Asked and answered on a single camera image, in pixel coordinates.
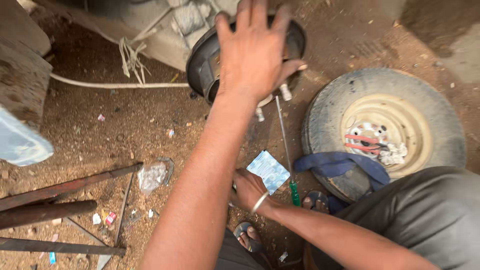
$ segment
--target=red-handled pliers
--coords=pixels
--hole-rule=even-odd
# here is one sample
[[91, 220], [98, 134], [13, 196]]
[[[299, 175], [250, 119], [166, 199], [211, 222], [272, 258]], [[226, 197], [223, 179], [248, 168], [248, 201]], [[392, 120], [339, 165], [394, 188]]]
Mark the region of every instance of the red-handled pliers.
[[363, 141], [363, 142], [366, 142], [366, 143], [369, 143], [369, 144], [372, 144], [372, 145], [376, 145], [376, 146], [358, 146], [358, 145], [355, 145], [355, 144], [345, 144], [346, 147], [362, 150], [362, 151], [365, 151], [365, 152], [370, 152], [374, 155], [380, 155], [380, 150], [382, 148], [383, 148], [383, 150], [388, 151], [387, 145], [381, 144], [378, 141], [377, 138], [368, 138], [368, 137], [364, 137], [364, 136], [351, 135], [351, 134], [345, 135], [345, 138], [360, 140], [360, 141]]

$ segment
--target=leg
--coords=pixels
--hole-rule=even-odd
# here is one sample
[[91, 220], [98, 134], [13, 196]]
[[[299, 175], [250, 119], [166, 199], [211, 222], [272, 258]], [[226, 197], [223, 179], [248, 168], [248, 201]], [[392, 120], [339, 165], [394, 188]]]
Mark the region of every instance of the leg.
[[260, 259], [255, 253], [247, 251], [229, 229], [225, 229], [215, 270], [265, 270], [257, 262]]
[[[480, 265], [480, 176], [435, 167], [397, 180], [336, 216], [383, 235], [441, 269]], [[312, 247], [320, 269], [342, 269]]]

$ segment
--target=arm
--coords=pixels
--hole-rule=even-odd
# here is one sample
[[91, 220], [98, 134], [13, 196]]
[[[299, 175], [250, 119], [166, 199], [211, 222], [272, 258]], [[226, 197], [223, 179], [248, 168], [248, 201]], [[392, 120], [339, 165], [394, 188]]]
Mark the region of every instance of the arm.
[[220, 88], [197, 146], [185, 164], [144, 252], [141, 269], [212, 269], [220, 251], [240, 145], [258, 102], [303, 61], [282, 63], [287, 8], [266, 26], [266, 0], [239, 4], [237, 31], [225, 15], [216, 28]]
[[[262, 179], [245, 169], [234, 176], [235, 205], [251, 210], [266, 191]], [[267, 197], [257, 213], [283, 224], [349, 270], [438, 270], [428, 260], [367, 229], [334, 216]]]

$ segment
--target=hand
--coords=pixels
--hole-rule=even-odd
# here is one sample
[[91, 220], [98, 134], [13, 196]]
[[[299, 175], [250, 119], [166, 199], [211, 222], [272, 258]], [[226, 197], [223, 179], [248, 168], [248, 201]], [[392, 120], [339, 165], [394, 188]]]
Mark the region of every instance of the hand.
[[233, 33], [227, 16], [216, 16], [221, 65], [217, 96], [234, 92], [235, 98], [252, 98], [258, 103], [288, 76], [307, 68], [302, 60], [282, 62], [290, 17], [290, 8], [282, 6], [269, 29], [267, 0], [243, 0]]
[[[237, 192], [232, 190], [230, 201], [233, 205], [245, 211], [251, 211], [262, 195], [267, 191], [262, 178], [244, 168], [236, 169], [233, 173], [233, 183], [237, 186]], [[270, 196], [267, 196], [257, 209], [259, 215], [265, 216], [272, 207], [279, 204]]]

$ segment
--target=green-handled screwdriver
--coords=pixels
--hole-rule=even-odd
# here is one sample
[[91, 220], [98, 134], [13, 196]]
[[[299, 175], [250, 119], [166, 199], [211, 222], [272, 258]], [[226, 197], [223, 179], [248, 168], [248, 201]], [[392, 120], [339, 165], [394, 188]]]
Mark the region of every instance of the green-handled screwdriver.
[[290, 185], [290, 190], [292, 191], [292, 202], [293, 202], [293, 205], [300, 206], [300, 197], [297, 191], [297, 182], [295, 182], [295, 174], [292, 169], [292, 163], [290, 162], [290, 154], [288, 152], [287, 138], [285, 137], [285, 128], [283, 127], [283, 118], [282, 118], [282, 112], [280, 111], [280, 100], [278, 99], [278, 96], [275, 96], [275, 101], [276, 101], [276, 109], [278, 111], [278, 118], [280, 119], [280, 128], [282, 129], [282, 137], [283, 137], [283, 143], [285, 145], [285, 154], [287, 156], [288, 170], [290, 171], [289, 185]]

